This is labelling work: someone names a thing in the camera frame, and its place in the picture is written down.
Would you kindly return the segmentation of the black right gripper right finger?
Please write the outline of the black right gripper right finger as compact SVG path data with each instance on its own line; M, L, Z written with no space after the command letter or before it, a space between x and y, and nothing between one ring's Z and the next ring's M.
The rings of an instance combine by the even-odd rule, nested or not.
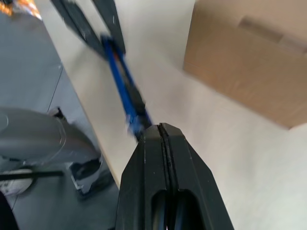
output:
M232 230L214 176L182 131L159 125L170 182L170 230Z

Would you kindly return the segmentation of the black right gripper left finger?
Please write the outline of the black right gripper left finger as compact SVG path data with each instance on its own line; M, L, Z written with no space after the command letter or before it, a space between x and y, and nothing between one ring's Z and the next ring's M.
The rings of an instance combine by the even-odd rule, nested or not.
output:
M166 230L169 178L163 132L167 123L148 128L122 176L117 207L119 230Z

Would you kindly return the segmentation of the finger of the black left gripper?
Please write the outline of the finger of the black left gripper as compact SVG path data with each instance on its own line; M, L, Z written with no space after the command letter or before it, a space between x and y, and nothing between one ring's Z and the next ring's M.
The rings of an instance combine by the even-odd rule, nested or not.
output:
M105 50L80 7L69 0L51 1L64 23L75 32L92 50L105 54Z
M122 53L126 52L124 38L118 18L118 12L114 0L92 0L98 13L104 20L104 23L109 30L110 37L121 50Z

